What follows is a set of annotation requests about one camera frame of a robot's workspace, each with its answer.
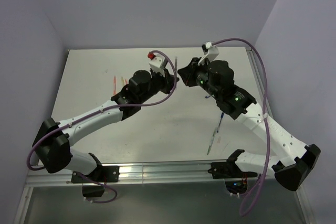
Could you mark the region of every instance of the cable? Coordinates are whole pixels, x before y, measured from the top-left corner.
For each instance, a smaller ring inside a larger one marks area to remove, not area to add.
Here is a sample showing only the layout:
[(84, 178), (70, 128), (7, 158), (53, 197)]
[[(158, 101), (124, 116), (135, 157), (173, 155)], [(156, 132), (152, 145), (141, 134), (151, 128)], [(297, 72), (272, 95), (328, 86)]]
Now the cable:
[[(174, 85), (173, 85), (173, 88), (172, 88), (171, 92), (170, 92), (165, 98), (163, 98), (162, 100), (160, 100), (160, 101), (158, 101), (158, 102), (153, 102), (153, 103), (148, 103), (148, 104), (117, 104), (117, 105), (108, 106), (108, 107), (106, 107), (106, 108), (103, 108), (102, 111), (101, 111), (101, 110), (97, 110), (97, 111), (95, 111), (95, 112), (92, 112), (91, 114), (88, 114), (88, 115), (86, 115), (86, 116), (83, 116), (82, 118), (79, 118), (79, 119), (73, 121), (73, 122), (72, 122), (72, 125), (75, 125), (75, 124), (77, 124), (77, 123), (80, 123), (80, 122), (82, 122), (82, 121), (84, 121), (84, 120), (86, 120), (86, 119), (88, 119), (88, 118), (91, 118), (91, 117), (93, 117), (93, 116), (95, 116), (95, 115), (97, 115), (97, 114), (100, 114), (100, 113), (102, 113), (102, 112), (104, 112), (104, 111), (107, 111), (107, 110), (116, 109), (116, 108), (121, 108), (121, 107), (149, 107), (149, 106), (154, 106), (154, 105), (158, 105), (158, 104), (160, 104), (160, 103), (163, 103), (163, 102), (166, 101), (169, 97), (171, 97), (172, 94), (173, 94), (173, 92), (174, 92), (175, 89), (176, 89), (176, 84), (177, 84), (177, 72), (176, 72), (176, 69), (175, 69), (175, 67), (174, 67), (174, 64), (173, 64), (173, 62), (170, 60), (170, 58), (169, 58), (165, 53), (163, 53), (163, 52), (161, 52), (161, 51), (159, 51), (159, 50), (153, 50), (153, 51), (151, 51), (151, 52), (152, 52), (152, 53), (157, 53), (157, 54), (162, 55), (162, 56), (168, 61), (168, 63), (169, 63), (170, 66), (172, 67), (172, 70), (173, 70), (173, 73), (174, 73)], [(64, 126), (62, 126), (62, 127), (60, 127), (60, 128), (57, 128), (57, 129), (55, 129), (55, 130), (49, 132), (48, 134), (44, 135), (39, 141), (36, 142), (36, 144), (32, 147), (32, 149), (31, 149), (30, 152), (28, 153), (28, 156), (27, 156), (27, 159), (26, 159), (26, 165), (27, 165), (27, 167), (28, 167), (29, 170), (42, 170), (42, 169), (45, 168), (44, 166), (43, 166), (43, 167), (39, 167), (39, 168), (34, 168), (34, 167), (32, 167), (32, 165), (30, 164), (30, 159), (31, 159), (32, 154), (33, 154), (34, 151), (37, 149), (37, 147), (39, 147), (39, 146), (41, 145), (41, 143), (42, 143), (43, 141), (45, 141), (46, 139), (48, 139), (50, 136), (54, 135), (55, 133), (57, 133), (57, 132), (59, 132), (59, 131), (62, 131), (62, 130), (64, 130), (64, 129), (67, 129), (67, 128), (69, 128), (69, 127), (70, 127), (70, 125), (69, 125), (69, 124), (66, 124), (66, 125), (64, 125)], [(100, 185), (100, 186), (103, 186), (103, 187), (105, 187), (105, 188), (109, 188), (109, 189), (111, 189), (112, 191), (115, 192), (115, 197), (113, 198), (113, 200), (116, 198), (116, 196), (117, 196), (117, 191), (114, 190), (113, 188), (111, 188), (111, 187), (109, 187), (109, 186), (107, 186), (107, 185), (103, 185), (103, 184), (101, 184), (101, 183), (99, 183), (99, 182), (94, 182), (93, 180), (90, 180), (89, 178), (87, 178), (87, 177), (84, 176), (83, 174), (81, 174), (81, 175), (82, 175), (81, 177), (82, 177), (83, 179), (86, 179), (87, 181), (90, 181), (91, 183), (94, 183), (94, 184), (96, 184), (96, 185)]]
[[(267, 101), (267, 78), (266, 78), (266, 71), (265, 71), (265, 66), (264, 63), (261, 59), (261, 56), (259, 54), (259, 52), (257, 51), (257, 49), (248, 41), (244, 40), (244, 39), (240, 39), (240, 38), (230, 38), (230, 39), (223, 39), (217, 42), (212, 43), (212, 45), (218, 45), (224, 42), (228, 42), (228, 41), (241, 41), (245, 44), (247, 44), (257, 55), (258, 60), (260, 62), (261, 65), (261, 69), (262, 69), (262, 74), (264, 76), (264, 95), (262, 98), (262, 109), (263, 109), (263, 115), (266, 113), (266, 101)], [(241, 202), (242, 204), (240, 205), (240, 209), (239, 209), (239, 214), (243, 217), (246, 216), (247, 214), (249, 214), (251, 212), (251, 210), (255, 207), (256, 202), (259, 199), (260, 193), (261, 193), (261, 189), (263, 188), (262, 186), (264, 185), (265, 179), (266, 179), (266, 173), (267, 173), (267, 167), (268, 167), (268, 163), (269, 163), (269, 157), (270, 157), (270, 152), (271, 152), (271, 144), (270, 144), (270, 134), (269, 134), (269, 127), (268, 127), (268, 122), (267, 122), (267, 118), (264, 119), (264, 123), (265, 123), (265, 128), (266, 128), (266, 158), (265, 158), (265, 166), (264, 166), (264, 170), (263, 173), (261, 174), (261, 176), (258, 178), (257, 182), (255, 183), (255, 185), (251, 188), (250, 191), (248, 191), (247, 193), (245, 193), (245, 198), (243, 199), (243, 201)], [(255, 190), (255, 188), (258, 187), (257, 190), (257, 194), (254, 197), (252, 203), (250, 204), (250, 206), (246, 209), (246, 211), (243, 211), (244, 205), (246, 203), (246, 199), (248, 198), (249, 195), (251, 195), (251, 193)]]

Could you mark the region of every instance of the purple cable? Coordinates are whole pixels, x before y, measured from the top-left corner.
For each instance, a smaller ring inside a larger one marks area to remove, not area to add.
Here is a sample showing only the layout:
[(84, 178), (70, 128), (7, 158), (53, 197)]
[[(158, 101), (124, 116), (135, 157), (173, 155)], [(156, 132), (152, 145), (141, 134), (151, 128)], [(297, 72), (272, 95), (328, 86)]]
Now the purple cable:
[[(217, 42), (212, 43), (212, 45), (218, 45), (224, 42), (228, 42), (228, 41), (241, 41), (245, 44), (247, 44), (250, 48), (252, 48), (252, 50), (256, 53), (258, 60), (260, 62), (261, 65), (261, 69), (262, 69), (262, 74), (264, 75), (264, 86), (265, 86), (265, 91), (264, 91), (264, 97), (262, 98), (262, 108), (263, 108), (263, 114), (266, 113), (266, 100), (267, 100), (267, 78), (266, 78), (266, 71), (265, 71), (265, 66), (264, 63), (261, 59), (261, 56), (259, 54), (259, 52), (257, 51), (257, 49), (248, 41), (244, 40), (244, 39), (240, 39), (240, 38), (230, 38), (230, 39), (223, 39)], [(268, 127), (268, 123), (267, 123), (267, 118), (264, 119), (264, 123), (265, 123), (265, 128), (266, 128), (266, 159), (265, 159), (265, 166), (264, 166), (264, 170), (263, 173), (261, 174), (261, 176), (258, 178), (257, 182), (255, 183), (255, 185), (251, 188), (251, 190), (249, 190), (248, 192), (246, 192), (245, 198), (243, 199), (243, 201), (241, 202), (241, 206), (239, 209), (239, 214), (243, 217), (246, 216), (247, 214), (249, 214), (251, 212), (251, 210), (255, 207), (256, 202), (259, 199), (260, 193), (261, 193), (261, 189), (263, 188), (262, 186), (264, 185), (265, 179), (266, 179), (266, 173), (267, 173), (267, 167), (268, 167), (268, 163), (269, 163), (269, 157), (270, 157), (270, 152), (271, 152), (271, 143), (270, 143), (270, 134), (269, 134), (269, 127)], [(248, 198), (249, 195), (251, 195), (251, 193), (255, 190), (255, 188), (258, 187), (257, 190), (257, 194), (254, 197), (252, 203), (250, 204), (250, 206), (246, 209), (246, 211), (243, 211), (244, 205), (246, 203), (246, 199)]]
[[(158, 105), (158, 104), (160, 104), (160, 103), (163, 103), (163, 102), (166, 101), (169, 97), (172, 96), (173, 92), (174, 92), (175, 89), (176, 89), (176, 84), (177, 84), (177, 72), (176, 72), (176, 69), (175, 69), (175, 67), (174, 67), (174, 64), (173, 64), (173, 62), (170, 60), (170, 58), (169, 58), (165, 53), (163, 53), (163, 52), (161, 52), (161, 51), (159, 51), (159, 50), (153, 50), (153, 51), (151, 51), (151, 52), (152, 52), (152, 53), (161, 54), (161, 55), (168, 61), (168, 63), (170, 64), (170, 66), (172, 67), (172, 70), (173, 70), (173, 73), (174, 73), (174, 85), (173, 85), (173, 88), (172, 88), (171, 92), (170, 92), (165, 98), (163, 98), (161, 101), (158, 101), (158, 102), (153, 102), (153, 103), (148, 103), (148, 104), (117, 104), (117, 105), (112, 105), (112, 106), (108, 106), (108, 107), (106, 107), (106, 108), (103, 108), (103, 112), (104, 112), (104, 111), (107, 111), (107, 110), (115, 109), (115, 108), (121, 108), (121, 107), (149, 107), (149, 106), (154, 106), (154, 105)], [(79, 118), (79, 119), (73, 121), (73, 122), (72, 122), (72, 125), (75, 125), (75, 124), (77, 124), (77, 123), (80, 123), (80, 122), (82, 122), (82, 121), (84, 121), (84, 120), (86, 120), (86, 119), (88, 119), (88, 118), (90, 118), (90, 117), (92, 117), (92, 116), (95, 116), (95, 115), (97, 115), (97, 114), (100, 114), (100, 113), (102, 113), (100, 110), (95, 111), (95, 112), (92, 112), (91, 114), (88, 114), (88, 115), (86, 115), (86, 116), (83, 116), (82, 118)], [(68, 128), (68, 127), (70, 127), (70, 125), (69, 125), (69, 124), (66, 124), (66, 125), (64, 125), (64, 126), (62, 126), (62, 127), (60, 127), (60, 128), (58, 128), (58, 129), (55, 129), (55, 130), (49, 132), (48, 134), (44, 135), (39, 141), (36, 142), (36, 144), (32, 147), (32, 149), (31, 149), (30, 152), (28, 153), (28, 157), (27, 157), (27, 160), (26, 160), (26, 165), (27, 165), (27, 167), (28, 167), (29, 170), (42, 170), (42, 169), (45, 168), (44, 166), (39, 167), (39, 168), (34, 168), (34, 167), (32, 167), (32, 165), (30, 164), (30, 159), (31, 159), (32, 154), (33, 154), (34, 151), (37, 149), (37, 147), (39, 147), (39, 146), (41, 145), (41, 143), (42, 143), (44, 140), (46, 140), (48, 137), (52, 136), (53, 134), (55, 134), (55, 133), (57, 133), (57, 132), (59, 132), (59, 131), (62, 131), (62, 130), (64, 130), (64, 129)], [(113, 201), (113, 200), (116, 198), (116, 196), (117, 196), (117, 191), (114, 190), (113, 188), (111, 188), (111, 187), (109, 187), (109, 186), (107, 186), (107, 185), (103, 185), (103, 184), (98, 183), (98, 182), (94, 182), (93, 180), (90, 180), (89, 178), (87, 178), (87, 177), (84, 176), (83, 174), (81, 174), (81, 173), (79, 173), (79, 174), (80, 174), (80, 176), (81, 176), (83, 179), (86, 179), (87, 181), (89, 181), (89, 182), (91, 182), (91, 183), (94, 183), (94, 184), (103, 186), (103, 187), (105, 187), (105, 188), (109, 188), (109, 189), (111, 189), (112, 191), (115, 192), (115, 196), (114, 196), (114, 198), (113, 198), (112, 200), (107, 200), (107, 201), (92, 201), (92, 202), (94, 202), (94, 203), (108, 203), (108, 202)]]

